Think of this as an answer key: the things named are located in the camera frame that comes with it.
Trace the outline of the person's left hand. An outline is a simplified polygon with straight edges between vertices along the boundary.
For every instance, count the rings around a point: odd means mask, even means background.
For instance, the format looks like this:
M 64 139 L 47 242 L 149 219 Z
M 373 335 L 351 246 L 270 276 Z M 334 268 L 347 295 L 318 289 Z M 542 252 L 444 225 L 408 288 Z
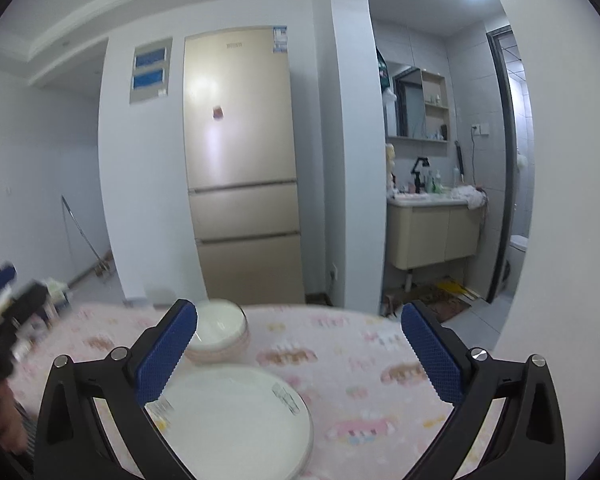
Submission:
M 7 453 L 21 454 L 28 446 L 28 435 L 17 410 L 14 393 L 8 380 L 0 381 L 0 448 Z

